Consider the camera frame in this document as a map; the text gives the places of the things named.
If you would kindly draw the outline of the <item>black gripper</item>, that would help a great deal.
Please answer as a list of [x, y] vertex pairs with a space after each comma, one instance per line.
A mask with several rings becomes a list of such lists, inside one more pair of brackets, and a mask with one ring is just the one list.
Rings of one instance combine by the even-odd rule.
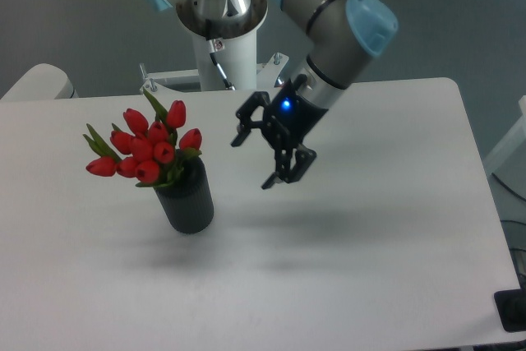
[[[328, 109], [319, 108], [300, 95], [299, 89], [306, 85], [306, 77], [288, 79], [275, 90], [273, 98], [268, 91], [256, 91], [236, 111], [238, 134], [230, 145], [239, 147], [253, 129], [264, 125], [262, 136], [275, 150], [275, 170], [261, 185], [263, 190], [276, 183], [300, 181], [317, 157], [314, 150], [300, 144]], [[258, 108], [264, 109], [263, 121], [251, 119]]]

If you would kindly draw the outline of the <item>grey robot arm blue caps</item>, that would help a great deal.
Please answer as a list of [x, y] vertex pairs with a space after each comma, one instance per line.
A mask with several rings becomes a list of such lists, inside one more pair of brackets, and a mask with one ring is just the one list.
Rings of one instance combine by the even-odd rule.
[[[261, 131], [275, 153], [264, 188], [297, 182], [316, 153], [303, 141], [310, 130], [398, 30], [394, 13], [379, 0], [147, 0], [173, 9], [190, 33], [203, 91], [249, 90], [239, 108], [241, 145]], [[256, 88], [256, 32], [275, 2], [312, 41], [312, 49], [275, 96]]]

